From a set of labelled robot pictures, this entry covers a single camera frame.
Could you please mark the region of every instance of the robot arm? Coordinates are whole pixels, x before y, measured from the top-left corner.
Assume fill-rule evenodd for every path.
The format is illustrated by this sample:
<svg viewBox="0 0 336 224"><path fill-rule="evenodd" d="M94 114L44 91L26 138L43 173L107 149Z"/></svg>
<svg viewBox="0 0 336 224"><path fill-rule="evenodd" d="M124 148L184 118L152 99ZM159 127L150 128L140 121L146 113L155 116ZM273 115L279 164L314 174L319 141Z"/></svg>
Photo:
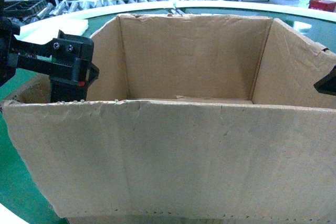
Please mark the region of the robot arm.
<svg viewBox="0 0 336 224"><path fill-rule="evenodd" d="M1 14L0 10L0 86L22 68L49 75L50 102L85 100L89 86L99 75L92 63L93 41L61 31L44 45L20 41L14 36L19 35L20 27Z"/></svg>

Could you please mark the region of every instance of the screw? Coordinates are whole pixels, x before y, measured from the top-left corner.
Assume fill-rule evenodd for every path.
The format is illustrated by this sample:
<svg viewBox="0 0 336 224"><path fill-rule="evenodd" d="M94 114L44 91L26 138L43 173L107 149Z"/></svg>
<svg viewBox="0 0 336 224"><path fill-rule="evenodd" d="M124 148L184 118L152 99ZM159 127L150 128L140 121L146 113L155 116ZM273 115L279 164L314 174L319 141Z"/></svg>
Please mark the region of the screw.
<svg viewBox="0 0 336 224"><path fill-rule="evenodd" d="M55 42L54 45L53 45L54 49L57 50L59 48L59 43L58 42Z"/></svg>
<svg viewBox="0 0 336 224"><path fill-rule="evenodd" d="M68 52L71 52L73 50L73 46L72 45L69 45L68 46Z"/></svg>

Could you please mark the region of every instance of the open cardboard box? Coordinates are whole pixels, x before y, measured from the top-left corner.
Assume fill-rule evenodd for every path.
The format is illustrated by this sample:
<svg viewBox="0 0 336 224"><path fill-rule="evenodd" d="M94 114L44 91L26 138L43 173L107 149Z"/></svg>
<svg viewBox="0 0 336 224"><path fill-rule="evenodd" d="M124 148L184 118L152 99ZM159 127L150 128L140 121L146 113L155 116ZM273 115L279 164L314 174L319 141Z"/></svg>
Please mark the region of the open cardboard box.
<svg viewBox="0 0 336 224"><path fill-rule="evenodd" d="M120 15L92 39L87 102L37 76L3 105L60 217L336 222L336 97L313 87L334 53L267 17Z"/></svg>

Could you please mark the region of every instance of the box flap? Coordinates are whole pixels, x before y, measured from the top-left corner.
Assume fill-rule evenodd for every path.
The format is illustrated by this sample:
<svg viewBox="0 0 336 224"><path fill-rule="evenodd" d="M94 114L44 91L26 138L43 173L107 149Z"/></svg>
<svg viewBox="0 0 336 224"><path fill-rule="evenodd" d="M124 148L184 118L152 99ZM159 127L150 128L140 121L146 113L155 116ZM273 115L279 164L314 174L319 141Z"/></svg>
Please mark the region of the box flap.
<svg viewBox="0 0 336 224"><path fill-rule="evenodd" d="M336 65L336 55L275 19L262 57L254 104L336 108L336 97L320 94L314 83Z"/></svg>
<svg viewBox="0 0 336 224"><path fill-rule="evenodd" d="M272 19L120 15L129 99L249 99Z"/></svg>

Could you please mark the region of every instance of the box wall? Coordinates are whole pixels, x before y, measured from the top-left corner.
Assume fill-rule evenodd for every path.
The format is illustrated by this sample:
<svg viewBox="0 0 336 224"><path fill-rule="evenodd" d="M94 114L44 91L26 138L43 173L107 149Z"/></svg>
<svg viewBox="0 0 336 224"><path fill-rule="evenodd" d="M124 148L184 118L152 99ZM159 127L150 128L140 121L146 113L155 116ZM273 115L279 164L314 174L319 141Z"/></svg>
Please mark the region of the box wall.
<svg viewBox="0 0 336 224"><path fill-rule="evenodd" d="M61 217L336 221L335 110L124 101L12 104L4 117Z"/></svg>
<svg viewBox="0 0 336 224"><path fill-rule="evenodd" d="M336 108L336 97L314 83L336 65L336 55L275 19L257 77L254 104Z"/></svg>
<svg viewBox="0 0 336 224"><path fill-rule="evenodd" d="M249 100L272 19L121 15L134 98Z"/></svg>
<svg viewBox="0 0 336 224"><path fill-rule="evenodd" d="M99 68L99 77L90 86L87 100L127 99L127 77L119 19L114 18L107 22L91 38L95 43L92 62Z"/></svg>

